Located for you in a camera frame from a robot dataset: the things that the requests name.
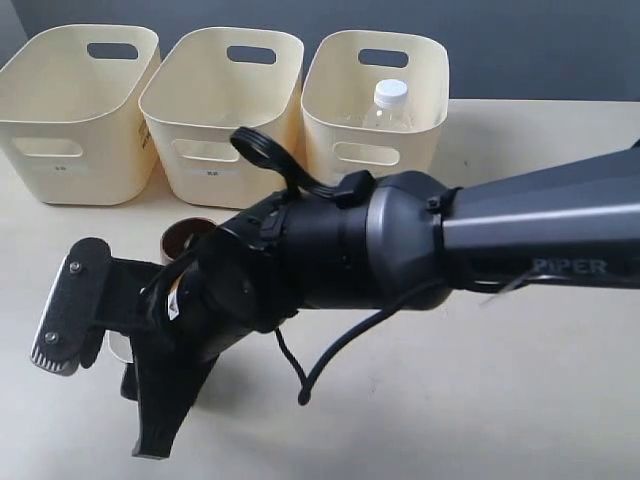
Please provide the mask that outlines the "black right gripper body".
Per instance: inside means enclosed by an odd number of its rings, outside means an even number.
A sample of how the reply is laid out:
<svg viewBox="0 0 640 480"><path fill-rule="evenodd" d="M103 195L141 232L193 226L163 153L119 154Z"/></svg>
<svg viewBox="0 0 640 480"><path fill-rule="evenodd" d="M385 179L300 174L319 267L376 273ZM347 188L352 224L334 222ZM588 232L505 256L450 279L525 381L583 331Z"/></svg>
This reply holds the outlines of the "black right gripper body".
<svg viewBox="0 0 640 480"><path fill-rule="evenodd" d="M285 194L271 194L205 234L164 267L141 297L178 350L225 350L253 332L269 333L300 309L277 241Z"/></svg>

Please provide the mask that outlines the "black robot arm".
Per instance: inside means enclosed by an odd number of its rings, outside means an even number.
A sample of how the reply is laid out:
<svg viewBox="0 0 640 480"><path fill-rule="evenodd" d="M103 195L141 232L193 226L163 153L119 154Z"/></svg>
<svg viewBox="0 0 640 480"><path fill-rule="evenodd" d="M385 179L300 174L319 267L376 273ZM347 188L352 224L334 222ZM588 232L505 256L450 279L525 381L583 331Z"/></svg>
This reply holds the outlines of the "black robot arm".
<svg viewBox="0 0 640 480"><path fill-rule="evenodd" d="M327 364L402 309L451 292L639 285L639 150L449 188L420 172L346 179L333 198L273 194L204 235L143 293L121 392L138 404L137 457L164 459L219 355L303 309L370 316L299 370L307 404Z"/></svg>

